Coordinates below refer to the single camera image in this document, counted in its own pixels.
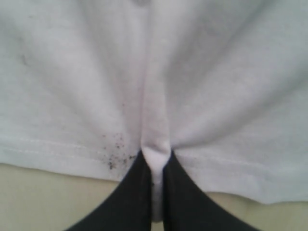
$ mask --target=beige bed sheet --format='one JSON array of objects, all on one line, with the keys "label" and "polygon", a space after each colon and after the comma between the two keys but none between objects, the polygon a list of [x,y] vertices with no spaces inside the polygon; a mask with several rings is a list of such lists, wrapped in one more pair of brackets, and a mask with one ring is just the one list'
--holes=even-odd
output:
[{"label": "beige bed sheet", "polygon": [[[116,182],[0,165],[0,231],[62,231],[87,215]],[[261,205],[208,193],[235,216],[264,231],[307,231],[308,203]],[[152,230],[162,231],[162,224]]]}]

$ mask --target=white fabric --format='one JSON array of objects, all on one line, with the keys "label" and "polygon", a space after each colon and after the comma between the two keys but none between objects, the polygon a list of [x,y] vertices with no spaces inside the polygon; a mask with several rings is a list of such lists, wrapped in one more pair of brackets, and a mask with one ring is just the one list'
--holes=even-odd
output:
[{"label": "white fabric", "polygon": [[307,0],[2,0],[0,162],[308,200]]}]

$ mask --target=beige surface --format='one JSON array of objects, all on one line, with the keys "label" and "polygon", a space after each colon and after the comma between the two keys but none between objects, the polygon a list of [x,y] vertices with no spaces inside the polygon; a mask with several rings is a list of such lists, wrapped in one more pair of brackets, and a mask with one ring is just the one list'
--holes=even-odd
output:
[{"label": "beige surface", "polygon": [[[0,165],[0,231],[61,231],[87,215],[117,183]],[[308,231],[308,203],[261,205],[209,193],[225,209],[265,231]],[[161,224],[152,230],[161,231]]]}]

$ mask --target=white t-shirt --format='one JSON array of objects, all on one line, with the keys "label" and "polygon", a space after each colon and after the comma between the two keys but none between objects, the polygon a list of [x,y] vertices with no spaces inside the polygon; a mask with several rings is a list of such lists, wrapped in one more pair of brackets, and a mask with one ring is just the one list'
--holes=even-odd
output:
[{"label": "white t-shirt", "polygon": [[2,0],[0,162],[308,200],[307,0]]}]

